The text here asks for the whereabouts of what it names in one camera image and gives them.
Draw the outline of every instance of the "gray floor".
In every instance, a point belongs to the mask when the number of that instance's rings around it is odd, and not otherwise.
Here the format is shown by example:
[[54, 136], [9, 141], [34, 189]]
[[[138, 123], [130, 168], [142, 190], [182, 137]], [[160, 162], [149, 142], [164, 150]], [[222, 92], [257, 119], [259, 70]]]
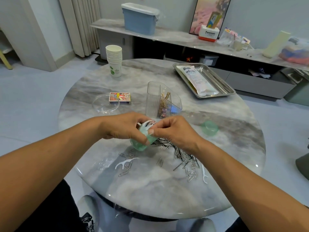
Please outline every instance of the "gray floor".
[[[46, 72], [14, 63], [7, 70], [0, 63], [0, 155], [35, 142], [58, 131], [57, 115], [61, 102], [71, 86], [83, 75], [98, 69], [94, 61], [75, 58], [55, 72]], [[266, 142], [266, 165], [262, 177], [275, 184], [301, 203], [309, 205], [309, 181], [297, 170], [295, 160], [308, 153], [309, 107], [284, 100], [269, 102], [242, 96], [259, 121]], [[77, 201], [92, 194], [90, 187], [71, 171], [66, 180]], [[155, 223], [116, 216], [108, 206], [101, 205], [101, 231], [112, 225], [129, 224], [130, 231], [188, 231], [194, 220]], [[226, 230], [237, 218], [233, 208], [210, 216], [217, 231]]]

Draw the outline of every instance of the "marble table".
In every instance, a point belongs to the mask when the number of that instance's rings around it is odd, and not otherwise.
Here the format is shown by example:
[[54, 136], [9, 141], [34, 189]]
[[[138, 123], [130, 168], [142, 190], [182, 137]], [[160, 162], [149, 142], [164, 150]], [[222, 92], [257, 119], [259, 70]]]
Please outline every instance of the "marble table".
[[92, 23], [90, 26], [106, 31], [118, 32], [126, 35], [138, 36], [141, 38], [151, 39], [155, 41], [161, 41], [170, 44], [215, 52], [219, 54], [225, 54], [238, 58], [249, 59], [257, 62], [269, 63], [278, 66], [291, 67], [295, 69], [309, 71], [309, 67], [306, 65], [298, 63], [290, 63], [288, 61], [284, 61], [278, 56], [275, 56], [273, 58], [266, 58], [262, 55], [263, 49], [231, 51], [230, 48], [228, 47], [222, 47], [213, 42], [200, 40], [196, 35], [192, 35], [187, 32], [172, 31], [161, 27], [156, 27], [154, 35], [152, 36], [142, 35], [140, 33], [126, 30], [123, 19], [99, 19], [94, 23]]
[[[181, 113], [205, 139], [213, 142], [250, 170], [260, 175], [265, 164], [263, 132], [253, 113], [237, 95], [211, 99], [197, 99], [173, 68], [173, 62], [157, 59], [132, 59], [122, 63], [122, 76], [113, 78], [109, 66], [82, 77], [65, 96], [59, 111], [59, 129], [67, 129], [85, 119], [96, 116], [91, 103], [103, 93], [130, 92], [131, 105], [120, 105], [114, 114], [136, 111], [145, 113], [147, 84], [162, 82], [177, 93], [182, 101]], [[219, 126], [218, 133], [208, 137], [200, 125], [212, 120]], [[115, 166], [125, 160], [118, 153], [132, 150], [129, 140], [100, 140], [76, 164], [80, 177], [106, 199], [144, 215], [186, 219], [218, 213], [231, 204], [206, 170], [187, 181], [181, 163], [174, 159], [173, 150], [148, 147], [135, 151], [139, 159], [133, 160], [128, 174]], [[162, 167], [157, 165], [164, 160]]]

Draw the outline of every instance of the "framed picture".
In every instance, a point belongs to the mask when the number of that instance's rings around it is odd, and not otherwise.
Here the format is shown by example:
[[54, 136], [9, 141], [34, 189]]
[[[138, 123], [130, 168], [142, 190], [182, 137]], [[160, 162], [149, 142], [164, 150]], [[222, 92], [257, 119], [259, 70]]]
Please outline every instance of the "framed picture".
[[221, 29], [229, 5], [230, 0], [197, 0], [189, 33], [198, 35], [201, 26], [207, 26], [214, 12], [221, 13], [221, 19], [217, 23], [217, 28]]

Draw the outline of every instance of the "drawer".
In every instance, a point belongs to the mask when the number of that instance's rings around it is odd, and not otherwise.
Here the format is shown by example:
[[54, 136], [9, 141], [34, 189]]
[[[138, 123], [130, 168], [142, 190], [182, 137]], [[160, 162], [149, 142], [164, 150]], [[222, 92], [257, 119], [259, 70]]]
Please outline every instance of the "drawer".
[[213, 68], [213, 67], [210, 67], [210, 69], [213, 70], [218, 76], [220, 76], [222, 80], [226, 80], [229, 74], [231, 73], [230, 71]]
[[284, 75], [276, 74], [273, 77], [275, 79], [281, 78], [283, 79], [282, 81], [285, 82], [231, 72], [226, 79], [226, 83], [236, 90], [279, 99], [283, 98], [291, 89], [295, 87], [295, 84], [286, 80]]

